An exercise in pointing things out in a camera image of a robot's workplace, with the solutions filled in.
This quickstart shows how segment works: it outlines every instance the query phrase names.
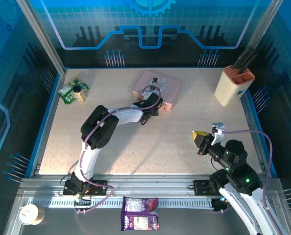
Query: beige table surface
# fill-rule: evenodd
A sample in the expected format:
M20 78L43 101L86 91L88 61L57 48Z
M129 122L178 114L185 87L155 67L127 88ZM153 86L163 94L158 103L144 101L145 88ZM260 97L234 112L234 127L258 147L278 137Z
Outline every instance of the beige table surface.
M132 88L146 69L68 70L65 84L76 77L89 87L87 100L65 105L60 99L39 174L67 174L75 169L81 151L80 127L98 105L120 108L135 102ZM209 174L210 156L197 155L191 129L211 131L213 122L224 122L227 131L248 129L241 102L223 107L214 97L222 69L147 69L182 81L174 109L161 111L146 125L119 126L101 150L95 174ZM259 160L250 134L226 135L241 140L247 161L258 173Z

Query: knife block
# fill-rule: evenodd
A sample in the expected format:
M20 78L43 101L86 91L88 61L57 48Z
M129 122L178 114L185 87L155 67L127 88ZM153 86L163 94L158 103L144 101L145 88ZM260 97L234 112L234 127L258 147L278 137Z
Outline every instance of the knife block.
M238 74L240 69L231 67L230 65L224 68L214 92L215 97L223 106L237 103L255 79L249 69Z

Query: blue backdrop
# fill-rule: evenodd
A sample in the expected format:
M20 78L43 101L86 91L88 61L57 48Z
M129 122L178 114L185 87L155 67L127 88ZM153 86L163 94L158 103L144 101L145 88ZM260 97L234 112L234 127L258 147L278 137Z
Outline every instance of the blue backdrop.
M0 110L0 234L25 173L25 164L16 164L10 154L30 158L55 76L16 1L0 0L0 106L10 119L8 129Z
M31 3L66 67L215 67L247 45L269 1Z
M283 1L258 49L250 89L262 129L273 142L278 177L291 188L291 0ZM262 95L255 95L260 88Z

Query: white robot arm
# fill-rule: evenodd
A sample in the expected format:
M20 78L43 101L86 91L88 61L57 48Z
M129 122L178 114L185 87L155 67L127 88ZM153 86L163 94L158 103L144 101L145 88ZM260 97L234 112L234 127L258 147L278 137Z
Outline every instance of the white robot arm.
M162 98L152 92L146 96L145 100L118 110L107 109L102 105L97 106L81 127L80 159L71 180L65 182L63 194L82 196L92 189L88 180L93 180L97 156L111 139L115 128L129 122L141 122L141 125L144 125L152 116L158 116L158 109L162 103Z
M129 122L139 122L143 114L143 111L135 109L118 111L114 114L114 116L116 116L119 120L116 126L123 125ZM84 141L82 141L81 153L84 151L84 155L82 157L82 171L84 172L84 176L86 177L86 179L91 179L93 177L94 166L96 164L97 156L101 149L102 148L86 149L86 144ZM82 182L86 181L80 172L79 163L76 167L75 175Z
M198 154L211 155L223 167L210 175L212 191L218 191L226 198L251 235L287 235L267 198L264 199L267 207L264 206L263 184L258 174L246 163L247 152L243 143L230 140L225 147L221 146L222 131L223 124L215 123L212 126L215 137L206 132L194 132Z

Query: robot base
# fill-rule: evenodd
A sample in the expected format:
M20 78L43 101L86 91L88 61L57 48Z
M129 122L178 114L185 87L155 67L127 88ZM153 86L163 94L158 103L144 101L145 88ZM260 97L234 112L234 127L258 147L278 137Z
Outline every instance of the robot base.
M220 196L218 191L212 191L208 180L194 180L192 188L195 196Z
M94 180L93 183L100 184L100 185L107 185L106 180ZM75 196L78 193L81 195L86 196L106 196L107 188L103 187L94 187L89 183L83 183L83 190L79 190L76 184L72 180L67 180L65 182L63 195L64 196Z

